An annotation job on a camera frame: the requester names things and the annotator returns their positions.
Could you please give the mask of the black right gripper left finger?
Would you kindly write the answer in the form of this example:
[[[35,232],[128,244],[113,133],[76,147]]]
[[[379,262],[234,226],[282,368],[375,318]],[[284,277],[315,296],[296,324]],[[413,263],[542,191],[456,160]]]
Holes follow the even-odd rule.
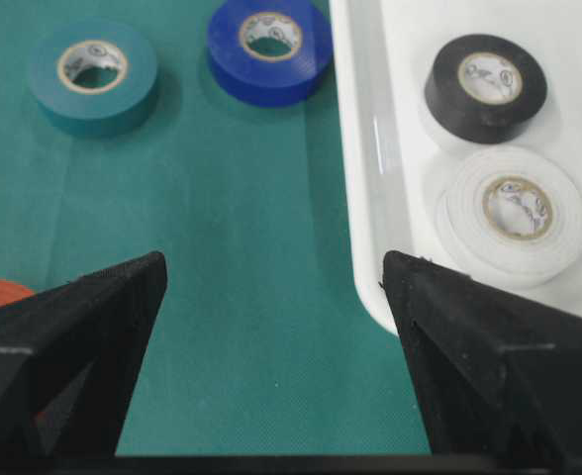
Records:
[[[0,458],[114,455],[166,287],[153,251],[0,307]]]

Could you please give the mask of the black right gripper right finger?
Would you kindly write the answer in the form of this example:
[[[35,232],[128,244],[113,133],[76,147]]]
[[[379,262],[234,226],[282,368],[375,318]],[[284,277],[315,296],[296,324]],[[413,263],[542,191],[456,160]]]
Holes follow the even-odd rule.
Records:
[[[582,318],[399,251],[383,288],[431,449],[582,458]]]

